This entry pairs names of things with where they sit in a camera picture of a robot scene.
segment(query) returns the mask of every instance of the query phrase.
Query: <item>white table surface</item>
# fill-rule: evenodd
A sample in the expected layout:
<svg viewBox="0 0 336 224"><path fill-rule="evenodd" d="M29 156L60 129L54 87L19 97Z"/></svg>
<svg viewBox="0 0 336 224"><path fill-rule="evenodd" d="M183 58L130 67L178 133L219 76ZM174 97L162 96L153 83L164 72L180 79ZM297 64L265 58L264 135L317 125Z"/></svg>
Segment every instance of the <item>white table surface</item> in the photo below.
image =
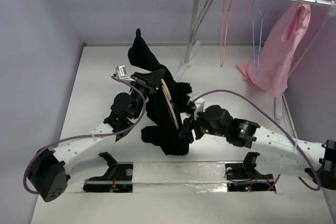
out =
<svg viewBox="0 0 336 224"><path fill-rule="evenodd" d="M129 64L129 47L84 47L72 91L62 138L87 133L110 114L114 97L129 88L114 82L110 76L117 65L126 65L129 74L146 72ZM185 47L151 47L160 63L172 75L178 71ZM200 46L193 65L182 77L196 94L214 89L236 91L274 114L274 98L241 80L235 68L251 57L250 46L228 46L224 67L219 66L219 46ZM205 97L206 107L219 104L235 118L244 118L279 130L251 105L231 94L211 94ZM109 152L118 162L201 162L241 161L246 148L237 148L223 138L204 136L190 145L186 156L166 156L161 149L143 143L141 131L154 125L146 116L127 137L102 151ZM307 190L297 178L284 176L278 183L278 193L199 193L199 194L92 194L64 193L57 200L44 203L38 199L32 224L37 223L332 223L321 191Z"/></svg>

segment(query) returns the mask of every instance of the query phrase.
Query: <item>purple wall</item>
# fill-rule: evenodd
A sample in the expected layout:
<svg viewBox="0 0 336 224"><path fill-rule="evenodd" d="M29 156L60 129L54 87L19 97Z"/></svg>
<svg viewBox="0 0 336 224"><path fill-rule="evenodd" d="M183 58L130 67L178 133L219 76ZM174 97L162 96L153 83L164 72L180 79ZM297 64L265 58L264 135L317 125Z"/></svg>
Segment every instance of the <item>purple wall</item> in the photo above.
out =
<svg viewBox="0 0 336 224"><path fill-rule="evenodd" d="M301 52L326 17L326 8L312 11L309 29L300 44ZM319 37L293 73L285 93L300 139L323 143L336 141L336 19ZM336 191L324 190L334 221Z"/></svg>
<svg viewBox="0 0 336 224"><path fill-rule="evenodd" d="M30 223L22 178L59 139L82 41L60 0L0 0L0 222Z"/></svg>
<svg viewBox="0 0 336 224"><path fill-rule="evenodd" d="M193 0L63 0L85 42L133 42L141 28L148 42L186 42ZM228 42L252 43L252 0L234 0ZM268 0L258 0L264 8ZM290 3L274 0L265 20L265 38ZM220 41L223 0L215 0L197 39Z"/></svg>

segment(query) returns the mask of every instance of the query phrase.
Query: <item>pink garment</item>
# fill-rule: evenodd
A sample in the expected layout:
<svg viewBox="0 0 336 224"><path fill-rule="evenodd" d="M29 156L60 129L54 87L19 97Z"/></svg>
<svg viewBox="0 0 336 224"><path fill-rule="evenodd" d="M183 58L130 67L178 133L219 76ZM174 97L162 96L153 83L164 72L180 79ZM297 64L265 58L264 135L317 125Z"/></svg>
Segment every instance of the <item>pink garment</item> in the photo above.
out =
<svg viewBox="0 0 336 224"><path fill-rule="evenodd" d="M259 55L259 72L254 62L237 65L243 81L278 97L287 89L287 79L294 52L310 21L310 5L293 2L273 27Z"/></svg>

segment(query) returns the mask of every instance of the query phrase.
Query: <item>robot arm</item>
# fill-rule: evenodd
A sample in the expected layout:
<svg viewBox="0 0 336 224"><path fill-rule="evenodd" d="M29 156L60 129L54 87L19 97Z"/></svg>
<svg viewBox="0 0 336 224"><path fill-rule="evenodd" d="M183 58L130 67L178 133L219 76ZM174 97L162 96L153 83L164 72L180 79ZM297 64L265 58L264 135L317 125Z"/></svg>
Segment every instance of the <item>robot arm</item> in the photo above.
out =
<svg viewBox="0 0 336 224"><path fill-rule="evenodd" d="M196 113L184 120L184 129L180 134L187 135L191 143L194 141L191 130L194 130L196 140L204 134L216 135L225 137L227 142L237 147L275 154L269 157L250 152L240 166L229 167L227 175L255 179L258 174L284 174L317 183L306 159L285 135L277 134L255 122L234 119L219 105L212 105L206 110L203 107L204 101L198 101ZM328 140L325 144L295 141L317 171L321 186L336 190L335 141Z"/></svg>
<svg viewBox="0 0 336 224"><path fill-rule="evenodd" d="M144 99L150 93L155 93L161 86L161 79L165 69L159 69L151 73L134 73L129 78L125 66L118 66L116 74L118 79L130 83L138 92L141 92ZM35 157L34 161L27 168L26 174L29 181L41 195L45 202L52 201L59 197L67 188L68 180L71 179L71 169L86 157L90 156L98 145L104 141L104 137L116 135L116 141L125 137L133 127L130 119L139 117L143 108L143 98L133 89L130 94L119 93L111 106L110 115L89 135L77 137L76 140L68 142L52 150L45 149ZM106 179L115 176L113 157L109 154L100 154L110 166Z"/></svg>
<svg viewBox="0 0 336 224"><path fill-rule="evenodd" d="M124 66L117 67L116 76L136 87L144 98L155 93L160 87L164 69L148 74L134 73L127 76ZM236 178L256 179L258 174L287 174L303 178L315 179L306 160L285 135L272 132L255 122L234 119L227 110L219 105L212 105L204 110L203 99L191 98L194 114L184 120L184 127L179 137L194 142L204 134L225 137L226 141L237 147L251 148L257 151L272 152L273 157L261 156L258 152L249 152L244 161L235 167L227 167L226 174ZM130 119L139 117L143 108L142 97L134 90L120 93L111 106L110 115L90 135L84 135L52 150L45 149L28 167L27 178L36 188L45 202L55 200L69 185L68 180L75 175L72 168L89 156L92 156L98 145L103 143L105 136L118 132L116 141L125 137L133 123ZM324 145L296 140L312 166L318 171L321 185L336 190L336 143L328 140ZM100 153L108 164L106 173L97 177L112 181L117 176L118 163L109 153Z"/></svg>

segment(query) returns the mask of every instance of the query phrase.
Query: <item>black cloth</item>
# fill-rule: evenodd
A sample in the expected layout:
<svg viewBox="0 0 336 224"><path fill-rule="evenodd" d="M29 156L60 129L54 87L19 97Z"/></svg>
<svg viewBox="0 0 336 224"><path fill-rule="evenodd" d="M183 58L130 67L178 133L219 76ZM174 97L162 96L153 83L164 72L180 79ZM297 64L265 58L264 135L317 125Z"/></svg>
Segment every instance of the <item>black cloth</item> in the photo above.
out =
<svg viewBox="0 0 336 224"><path fill-rule="evenodd" d="M146 42L141 37L140 29L135 32L133 46L128 51L130 64L148 71L156 71L164 68L163 79L167 84L174 105L179 129L183 127L180 113L193 113L187 105L192 88L189 83L175 82L168 68L158 62L155 55L150 51ZM186 155L189 151L189 140L177 136L179 131L176 129L166 104L162 89L155 94L148 96L146 104L147 116L157 126L147 126L141 130L141 139L146 143L160 146L166 155Z"/></svg>

